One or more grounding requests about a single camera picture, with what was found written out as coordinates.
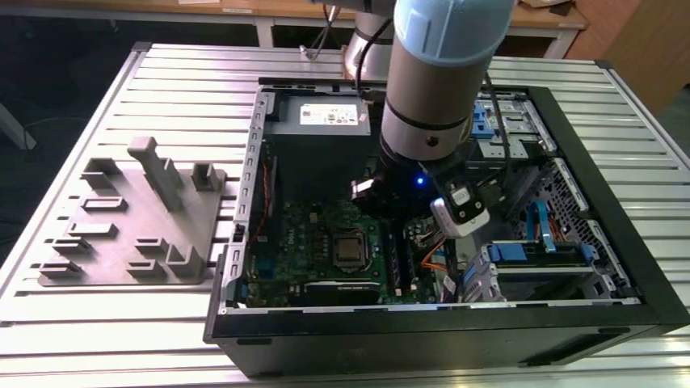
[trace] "wooden cabinet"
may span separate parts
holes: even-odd
[[[688,0],[576,0],[589,21],[565,58],[604,59],[659,114],[690,83]]]

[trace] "sticker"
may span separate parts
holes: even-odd
[[[301,125],[357,125],[356,105],[305,103],[300,108]]]
[[[448,275],[445,275],[445,277],[443,278],[443,285],[445,286],[445,289],[448,290],[448,292],[455,295],[455,282],[452,281],[452,279],[448,277]]]
[[[222,12],[228,12],[232,14],[250,14],[252,10],[246,10],[245,8],[222,8]]]

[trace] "motherboard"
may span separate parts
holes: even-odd
[[[411,286],[400,287],[401,274],[397,266],[390,266],[396,262],[389,259],[394,249],[386,242],[386,225],[362,215],[349,201],[285,202],[280,218],[281,238],[274,253],[261,250],[265,242],[258,239],[252,246],[248,306],[297,306],[306,304],[306,294],[328,295],[329,289],[345,299],[353,295],[356,300],[342,300],[344,304],[436,302],[433,273],[415,271],[412,262],[404,267]],[[409,249],[417,246],[417,237],[427,234],[428,228],[424,220],[407,224]],[[348,287],[356,292],[342,293]]]

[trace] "aluminum table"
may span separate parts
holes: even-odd
[[[92,156],[120,167],[133,136],[154,136],[176,167],[212,162],[225,182],[216,237],[232,232],[233,198],[260,76],[338,78],[338,52],[317,63],[294,49],[137,44],[0,269],[0,386],[250,383],[201,342],[210,280],[189,286],[42,288],[46,238],[61,235]],[[499,85],[551,88],[649,251],[690,305],[690,161],[612,70],[591,61],[495,58]],[[690,329],[621,344],[563,367],[325,377],[341,386],[684,386]],[[324,386],[322,377],[282,379]]]

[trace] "wooden desk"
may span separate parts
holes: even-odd
[[[322,25],[321,6],[305,0],[220,0],[190,5],[180,5],[177,0],[0,0],[0,15],[253,24],[265,48],[272,47],[272,26]],[[354,12],[342,10],[333,26],[353,28],[353,19]],[[507,34],[551,38],[544,57],[559,59],[587,26],[575,9],[563,17],[520,4]]]

